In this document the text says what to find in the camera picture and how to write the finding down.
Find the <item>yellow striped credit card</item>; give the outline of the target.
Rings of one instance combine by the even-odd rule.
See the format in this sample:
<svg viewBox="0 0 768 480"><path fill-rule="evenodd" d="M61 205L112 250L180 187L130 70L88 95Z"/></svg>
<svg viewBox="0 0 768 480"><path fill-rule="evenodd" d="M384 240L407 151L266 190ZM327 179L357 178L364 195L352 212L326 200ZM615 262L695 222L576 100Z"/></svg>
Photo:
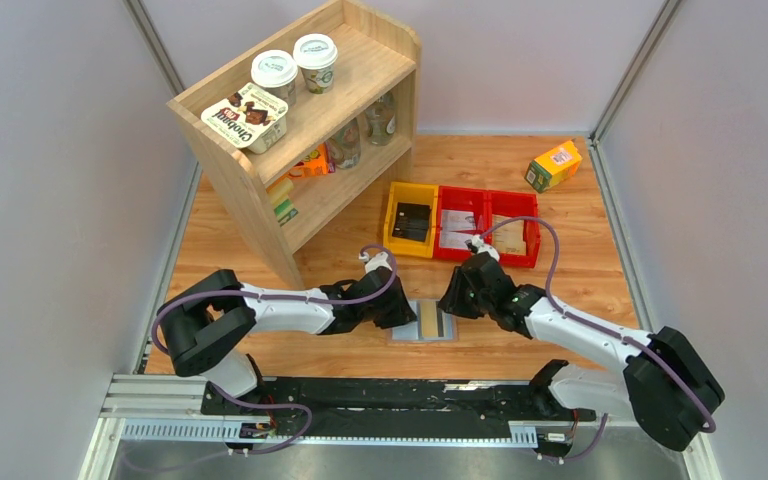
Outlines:
<svg viewBox="0 0 768 480"><path fill-rule="evenodd" d="M418 303L417 317L419 321L419 338L423 341L432 341L444 336L445 328L442 316L435 300L420 300Z"/></svg>

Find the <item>pink leather card holder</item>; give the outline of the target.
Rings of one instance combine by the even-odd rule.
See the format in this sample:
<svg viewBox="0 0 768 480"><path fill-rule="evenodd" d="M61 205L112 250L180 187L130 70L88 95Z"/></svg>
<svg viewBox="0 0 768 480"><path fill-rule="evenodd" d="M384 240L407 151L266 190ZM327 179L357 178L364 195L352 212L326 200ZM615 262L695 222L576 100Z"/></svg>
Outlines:
<svg viewBox="0 0 768 480"><path fill-rule="evenodd" d="M420 300L411 300L409 302L409 306L411 307L413 312L416 314L416 317L417 317L417 310L418 310L417 303L419 301ZM393 328L390 332L390 341L395 343L436 343L436 342L455 341L457 339L457 330L456 330L456 322L454 320L454 317L449 313L445 313L443 310L439 308L439 306L438 306L438 309L442 316L442 323L445 328L445 333L442 338L432 340L432 341L421 340L419 338L419 321L417 317L417 319L414 322Z"/></svg>

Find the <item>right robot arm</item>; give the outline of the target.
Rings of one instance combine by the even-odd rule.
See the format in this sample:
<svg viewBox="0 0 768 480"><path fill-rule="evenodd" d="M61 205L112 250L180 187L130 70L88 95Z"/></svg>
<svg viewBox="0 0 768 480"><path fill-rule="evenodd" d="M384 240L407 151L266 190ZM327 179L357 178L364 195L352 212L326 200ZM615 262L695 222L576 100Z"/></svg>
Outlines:
<svg viewBox="0 0 768 480"><path fill-rule="evenodd" d="M601 365L548 364L538 374L567 409L634 419L656 443L685 450L714 427L725 392L688 338L672 327L652 333L620 327L571 307L547 289L517 285L488 253L453 270L440 308L457 317L489 317L508 332L561 346Z"/></svg>

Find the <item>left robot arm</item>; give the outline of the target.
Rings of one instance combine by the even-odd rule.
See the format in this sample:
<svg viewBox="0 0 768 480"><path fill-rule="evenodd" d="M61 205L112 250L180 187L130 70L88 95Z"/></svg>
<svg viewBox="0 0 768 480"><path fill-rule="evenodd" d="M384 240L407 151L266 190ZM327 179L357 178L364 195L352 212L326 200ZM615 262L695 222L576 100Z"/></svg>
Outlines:
<svg viewBox="0 0 768 480"><path fill-rule="evenodd" d="M214 272L157 312L152 336L179 377L201 376L234 398L258 386L253 360L237 346L250 333L337 335L371 322L380 329L416 321L398 276L386 266L359 280L305 291L273 290L240 282L228 269Z"/></svg>

